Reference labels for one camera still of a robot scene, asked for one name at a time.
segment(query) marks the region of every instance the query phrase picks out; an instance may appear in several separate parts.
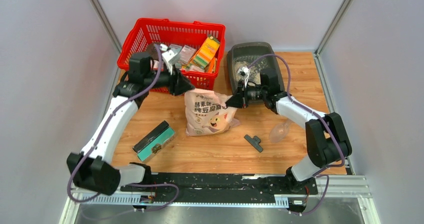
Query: red basket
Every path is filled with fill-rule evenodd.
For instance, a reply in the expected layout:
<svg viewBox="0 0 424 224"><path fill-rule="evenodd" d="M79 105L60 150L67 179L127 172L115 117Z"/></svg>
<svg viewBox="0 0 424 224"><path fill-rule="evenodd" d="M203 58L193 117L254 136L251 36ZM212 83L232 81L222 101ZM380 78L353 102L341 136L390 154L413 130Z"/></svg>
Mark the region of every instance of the red basket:
<svg viewBox="0 0 424 224"><path fill-rule="evenodd" d="M143 52L151 43L163 43L166 45L188 45L199 49L205 39L212 35L220 42L219 49L215 54L217 58L214 73L197 71L182 71L196 88L212 90L215 78L220 70L220 62L225 48L225 26L221 24L194 21L193 23L170 21L169 19L140 18L134 28L129 32L118 58L118 67L128 71L128 62L133 53ZM155 92L168 93L168 89L155 88Z"/></svg>

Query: gray sealing clip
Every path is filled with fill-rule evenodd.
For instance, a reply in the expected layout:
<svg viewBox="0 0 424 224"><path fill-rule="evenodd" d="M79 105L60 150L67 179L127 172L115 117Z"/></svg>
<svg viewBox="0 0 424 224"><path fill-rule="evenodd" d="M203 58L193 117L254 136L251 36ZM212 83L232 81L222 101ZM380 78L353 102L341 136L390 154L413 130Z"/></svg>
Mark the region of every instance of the gray sealing clip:
<svg viewBox="0 0 424 224"><path fill-rule="evenodd" d="M256 135L251 138L249 135L245 135L244 139L246 139L258 152L262 152L264 149L259 145L261 143L261 139Z"/></svg>

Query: wooden table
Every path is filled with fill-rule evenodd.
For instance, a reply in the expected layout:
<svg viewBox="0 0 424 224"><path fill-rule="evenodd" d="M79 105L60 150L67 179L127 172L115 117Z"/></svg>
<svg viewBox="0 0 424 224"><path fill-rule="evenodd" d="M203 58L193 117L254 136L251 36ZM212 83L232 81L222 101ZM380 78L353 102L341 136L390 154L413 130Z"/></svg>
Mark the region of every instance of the wooden table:
<svg viewBox="0 0 424 224"><path fill-rule="evenodd" d="M278 52L289 64L292 82L290 92L300 102L328 112L320 78L310 52ZM222 59L214 91L231 95L226 76L226 58ZM287 86L286 67L280 60L284 84ZM183 96L150 92L141 108L128 123L116 147L112 165L126 166L140 162L132 147L163 120L176 131L175 139L146 164L153 172L229 173L229 174L285 174L286 169L306 155L305 131L292 124L290 132L279 143L268 139L271 129L285 120L263 104L239 109L235 118L241 125L225 133L206 136L186 136L187 125ZM244 136L258 136L263 152L259 153ZM332 168L327 174L346 174L343 167Z"/></svg>

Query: litter box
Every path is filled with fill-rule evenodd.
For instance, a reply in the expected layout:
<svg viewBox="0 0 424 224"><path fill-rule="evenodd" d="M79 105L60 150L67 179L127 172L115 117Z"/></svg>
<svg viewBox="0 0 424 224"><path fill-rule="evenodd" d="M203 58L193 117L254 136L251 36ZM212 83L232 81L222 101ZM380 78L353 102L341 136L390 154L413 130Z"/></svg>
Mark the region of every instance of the litter box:
<svg viewBox="0 0 424 224"><path fill-rule="evenodd" d="M274 54L274 51L270 44L266 42L246 42L234 45L226 56L227 60L227 71L229 76L229 82L231 84L231 90L234 94L237 90L237 84L239 80L242 79L240 75L237 74L237 70L241 66L248 66L258 57L265 54ZM267 56L259 60L255 66L250 68L250 77L249 81L254 82L255 84L261 84L261 70L265 68L275 69L278 75L278 82L280 90L283 92L285 90L283 78L281 76L280 67L277 62L277 58L274 56ZM252 101L253 103L260 103L261 100Z"/></svg>

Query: pink bag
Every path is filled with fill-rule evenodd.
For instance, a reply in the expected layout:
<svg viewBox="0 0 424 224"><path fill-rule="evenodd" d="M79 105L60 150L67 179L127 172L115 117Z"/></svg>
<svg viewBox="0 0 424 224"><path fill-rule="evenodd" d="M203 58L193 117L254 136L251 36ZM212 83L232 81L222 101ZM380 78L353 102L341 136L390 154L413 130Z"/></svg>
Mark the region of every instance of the pink bag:
<svg viewBox="0 0 424 224"><path fill-rule="evenodd" d="M213 90L194 89L184 94L187 136L203 136L223 133L240 124L234 119L237 108L227 107L231 96Z"/></svg>

